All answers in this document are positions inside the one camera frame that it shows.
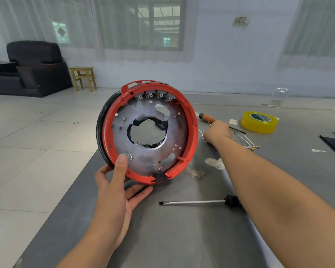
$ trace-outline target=sofa backrest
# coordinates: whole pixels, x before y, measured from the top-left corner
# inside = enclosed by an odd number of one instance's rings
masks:
[[[6,49],[9,60],[20,66],[63,62],[57,43],[22,40],[10,42]]]

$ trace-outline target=wooden stool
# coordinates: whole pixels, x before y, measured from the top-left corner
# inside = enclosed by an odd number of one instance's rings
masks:
[[[83,77],[87,78],[89,90],[91,92],[92,92],[91,81],[93,81],[94,89],[97,89],[96,79],[94,78],[93,67],[70,67],[70,70],[71,70],[73,81],[75,82],[76,91],[78,91],[77,80],[79,80],[81,84],[81,88],[83,89],[83,82],[82,82]]]

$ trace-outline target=hand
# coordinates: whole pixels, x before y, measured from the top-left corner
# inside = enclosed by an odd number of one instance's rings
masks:
[[[232,138],[230,127],[227,123],[216,120],[214,121],[210,128],[204,133],[204,138],[206,142],[215,145],[216,141],[220,138],[227,137]]]
[[[145,187],[144,184],[135,184],[124,191],[127,167],[127,157],[121,154],[115,162],[111,182],[105,176],[107,172],[111,171],[108,165],[99,169],[94,176],[98,186],[98,195],[90,229],[93,231],[97,229],[100,232],[106,230],[113,250],[118,248],[128,231],[132,211],[152,192],[152,186],[149,186],[135,195]]]

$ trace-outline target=transparent plastic cup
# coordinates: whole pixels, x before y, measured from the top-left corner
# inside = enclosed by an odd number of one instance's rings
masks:
[[[268,106],[282,106],[283,102],[286,101],[288,96],[289,96],[289,89],[288,88],[277,87],[272,92],[271,101],[268,104]]]

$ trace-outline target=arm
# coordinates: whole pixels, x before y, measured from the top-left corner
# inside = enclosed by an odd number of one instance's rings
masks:
[[[127,158],[119,155],[112,182],[105,174],[111,169],[105,165],[94,178],[98,195],[94,216],[80,242],[56,268],[106,268],[113,252],[128,231],[131,212],[152,192],[152,186],[136,184],[124,191]]]
[[[238,198],[286,267],[335,267],[335,210],[298,180],[231,139],[222,121],[205,133]]]

